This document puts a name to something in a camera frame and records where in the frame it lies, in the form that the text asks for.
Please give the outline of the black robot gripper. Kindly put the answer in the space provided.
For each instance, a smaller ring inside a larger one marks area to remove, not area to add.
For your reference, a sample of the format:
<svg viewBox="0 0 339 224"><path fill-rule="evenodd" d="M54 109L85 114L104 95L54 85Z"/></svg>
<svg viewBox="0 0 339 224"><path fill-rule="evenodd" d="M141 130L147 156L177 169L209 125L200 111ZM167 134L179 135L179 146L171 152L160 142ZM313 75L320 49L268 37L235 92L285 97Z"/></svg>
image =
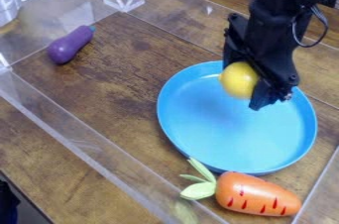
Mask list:
<svg viewBox="0 0 339 224"><path fill-rule="evenodd" d="M291 99L299 75L292 54L303 46L303 35L311 11L291 6L252 0L249 16L232 13L225 28L223 68L244 61L259 76L249 108L257 111L276 101Z"/></svg>

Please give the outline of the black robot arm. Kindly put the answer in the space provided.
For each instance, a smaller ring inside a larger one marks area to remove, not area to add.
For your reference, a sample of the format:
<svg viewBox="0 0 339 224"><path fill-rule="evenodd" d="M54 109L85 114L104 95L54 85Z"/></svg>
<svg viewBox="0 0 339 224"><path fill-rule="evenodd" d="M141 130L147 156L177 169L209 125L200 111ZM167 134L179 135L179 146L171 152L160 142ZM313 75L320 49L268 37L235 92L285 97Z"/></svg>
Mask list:
<svg viewBox="0 0 339 224"><path fill-rule="evenodd" d="M317 6L327 0L252 0L249 15L228 16L224 65L248 63L257 74L251 91L253 110L292 96L299 75L292 61L293 50L305 47L301 41L309 21L327 19Z"/></svg>

